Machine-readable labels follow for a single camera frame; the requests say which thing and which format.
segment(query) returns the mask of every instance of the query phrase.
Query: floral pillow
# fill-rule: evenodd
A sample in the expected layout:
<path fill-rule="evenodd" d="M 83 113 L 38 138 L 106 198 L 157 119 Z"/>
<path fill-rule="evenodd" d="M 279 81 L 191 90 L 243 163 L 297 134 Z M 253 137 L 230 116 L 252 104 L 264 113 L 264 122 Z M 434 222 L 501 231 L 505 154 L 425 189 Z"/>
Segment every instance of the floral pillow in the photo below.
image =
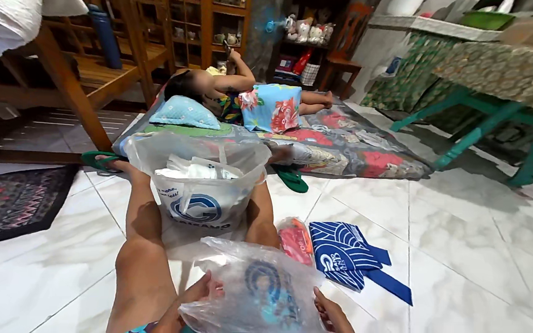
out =
<path fill-rule="evenodd" d="M 301 125 L 301 88 L 289 85 L 255 85 L 239 96 L 244 127 L 253 132 L 283 133 Z"/>

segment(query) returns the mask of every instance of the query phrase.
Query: knee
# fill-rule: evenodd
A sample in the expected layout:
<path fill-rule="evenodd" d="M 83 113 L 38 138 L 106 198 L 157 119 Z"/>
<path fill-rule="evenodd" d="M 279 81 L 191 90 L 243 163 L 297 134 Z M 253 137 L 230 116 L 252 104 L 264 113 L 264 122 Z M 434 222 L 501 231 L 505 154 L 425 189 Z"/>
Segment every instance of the knee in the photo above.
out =
<path fill-rule="evenodd" d="M 147 240 L 127 240 L 118 252 L 115 261 L 117 271 L 128 269 L 135 263 L 147 261 L 157 255 L 165 255 L 163 246 Z"/>

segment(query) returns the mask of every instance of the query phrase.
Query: hair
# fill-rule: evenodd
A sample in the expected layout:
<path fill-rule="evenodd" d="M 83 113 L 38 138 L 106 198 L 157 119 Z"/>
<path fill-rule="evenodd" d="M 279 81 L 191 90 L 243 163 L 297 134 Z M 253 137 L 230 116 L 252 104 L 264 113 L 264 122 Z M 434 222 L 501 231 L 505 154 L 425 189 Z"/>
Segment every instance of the hair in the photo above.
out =
<path fill-rule="evenodd" d="M 203 96 L 194 86 L 194 76 L 190 70 L 175 75 L 167 81 L 164 89 L 165 100 L 169 100 L 174 95 L 182 95 L 201 104 L 203 103 Z"/>

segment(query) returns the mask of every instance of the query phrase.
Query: mug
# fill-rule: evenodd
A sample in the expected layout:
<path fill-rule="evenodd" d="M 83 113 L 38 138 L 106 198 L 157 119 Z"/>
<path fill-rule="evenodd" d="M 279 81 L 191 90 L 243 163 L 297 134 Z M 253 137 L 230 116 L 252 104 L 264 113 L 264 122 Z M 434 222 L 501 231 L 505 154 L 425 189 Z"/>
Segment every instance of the mug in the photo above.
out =
<path fill-rule="evenodd" d="M 223 40 L 226 39 L 226 35 L 224 34 L 216 34 L 213 36 L 213 41 L 219 45 L 223 43 Z"/>
<path fill-rule="evenodd" d="M 237 43 L 238 43 L 238 39 L 236 38 L 236 35 L 227 34 L 227 44 L 236 45 Z"/>
<path fill-rule="evenodd" d="M 174 27 L 174 37 L 177 39 L 184 38 L 184 29 Z"/>

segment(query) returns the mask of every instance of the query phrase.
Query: red packaged item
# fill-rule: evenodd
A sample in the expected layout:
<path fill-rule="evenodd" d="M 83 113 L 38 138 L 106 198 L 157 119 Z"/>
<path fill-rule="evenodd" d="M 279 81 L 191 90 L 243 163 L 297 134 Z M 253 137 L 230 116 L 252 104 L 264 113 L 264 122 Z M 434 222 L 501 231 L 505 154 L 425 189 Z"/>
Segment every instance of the red packaged item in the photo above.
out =
<path fill-rule="evenodd" d="M 287 217 L 278 225 L 283 251 L 293 260 L 314 267 L 314 250 L 306 226 L 296 217 Z"/>
<path fill-rule="evenodd" d="M 301 75 L 301 72 L 303 72 L 303 69 L 306 67 L 307 61 L 310 60 L 310 57 L 312 56 L 312 52 L 314 52 L 313 47 L 308 47 L 306 51 L 301 55 L 300 60 L 298 60 L 295 63 L 295 66 L 293 66 L 293 72 L 297 75 Z"/>

